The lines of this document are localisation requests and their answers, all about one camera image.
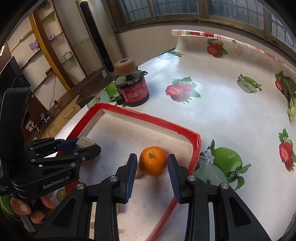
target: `red and white tray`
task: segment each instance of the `red and white tray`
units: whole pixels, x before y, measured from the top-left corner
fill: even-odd
[[[130,153],[138,157],[149,146],[175,154],[180,165],[192,173],[200,153],[200,136],[184,127],[136,111],[109,104],[95,104],[81,118],[67,139],[87,136],[102,152],[94,161],[82,163],[80,181],[100,183],[125,165]],[[159,176],[136,179],[128,204],[120,205],[120,241],[152,241],[172,213],[177,201],[167,169]]]

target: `orange fruit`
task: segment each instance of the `orange fruit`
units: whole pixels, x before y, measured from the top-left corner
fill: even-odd
[[[147,175],[156,176],[163,173],[167,162],[166,152],[158,146],[151,146],[141,152],[139,170]]]

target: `red label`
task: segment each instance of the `red label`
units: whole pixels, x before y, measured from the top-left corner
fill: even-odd
[[[132,87],[120,89],[126,102],[136,102],[142,100],[148,94],[148,88],[145,79]]]

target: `drawer handle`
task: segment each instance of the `drawer handle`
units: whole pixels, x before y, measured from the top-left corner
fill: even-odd
[[[70,110],[70,111],[69,111],[69,113],[68,113],[68,114],[66,114],[66,115],[65,115],[64,119],[66,119],[66,118],[67,118],[67,116],[68,116],[68,115],[69,115],[69,114],[70,114],[70,113],[71,113],[73,110],[75,110],[75,106],[73,107],[73,109],[72,109],[72,110]]]

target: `red tray rim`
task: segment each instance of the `red tray rim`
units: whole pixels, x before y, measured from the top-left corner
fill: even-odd
[[[87,126],[87,124],[91,121],[91,119],[95,116],[95,114],[101,109],[108,110],[108,111],[125,115],[125,116],[130,116],[136,119],[140,119],[140,120],[164,127],[166,129],[175,131],[178,134],[181,134],[184,137],[186,137],[192,143],[192,146],[193,146],[192,158],[188,166],[188,172],[189,174],[192,174],[200,154],[200,146],[201,146],[200,135],[196,132],[193,132],[187,128],[176,125],[164,119],[160,119],[148,114],[143,114],[134,110],[125,109],[125,108],[113,106],[110,104],[96,103],[80,119],[80,121],[71,131],[71,133],[68,135],[67,140],[78,138],[79,135],[84,130],[84,128]],[[155,237],[157,236],[157,234],[159,233],[159,231],[164,226],[165,222],[168,220],[169,216],[173,212],[176,205],[177,205],[177,200],[173,198],[166,212],[164,213],[164,215],[162,216],[162,218],[160,219],[156,227],[153,229],[153,231],[149,234],[146,241],[153,241],[155,239]]]

